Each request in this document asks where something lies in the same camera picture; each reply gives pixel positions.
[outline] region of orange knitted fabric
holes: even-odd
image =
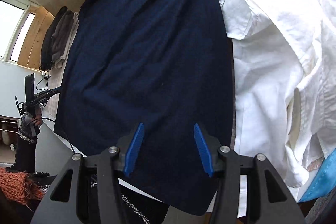
[[[0,168],[0,188],[8,200],[27,205],[30,199],[41,200],[43,192],[25,172],[11,173]]]

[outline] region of light blue fabric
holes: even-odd
[[[324,160],[311,185],[300,199],[310,201],[327,195],[336,186],[336,149]]]

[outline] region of white shirt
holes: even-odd
[[[264,153],[301,187],[308,165],[336,148],[336,0],[219,3],[233,41],[235,151]]]

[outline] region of wooden panel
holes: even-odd
[[[38,10],[36,11],[35,18],[33,19],[33,22],[30,25],[30,28],[27,32],[26,38],[23,42],[19,58],[17,60],[17,64],[26,67],[28,65],[28,60],[30,56],[30,52],[32,50],[35,38],[39,32],[39,29],[44,21],[44,18],[46,17],[48,11],[40,6]]]
[[[39,7],[31,5],[30,8],[29,8],[29,12],[36,15],[38,9],[39,9]]]
[[[31,53],[27,65],[28,68],[39,69],[43,39],[49,26],[53,22],[53,19],[54,16],[48,12],[41,24],[40,29],[38,30],[33,47],[31,48]]]

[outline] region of metal bolt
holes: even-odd
[[[223,152],[223,153],[228,153],[230,151],[230,147],[226,146],[226,145],[223,145],[220,147],[220,150]]]
[[[259,154],[257,155],[257,159],[258,159],[258,160],[261,160],[261,161],[264,161],[264,160],[266,159],[266,156],[265,156],[264,154],[259,153]]]
[[[78,153],[72,155],[72,159],[73,159],[73,160],[80,160],[80,158],[81,158],[81,155],[78,154]]]
[[[115,153],[117,151],[118,151],[118,147],[116,147],[116,146],[109,147],[109,153]]]

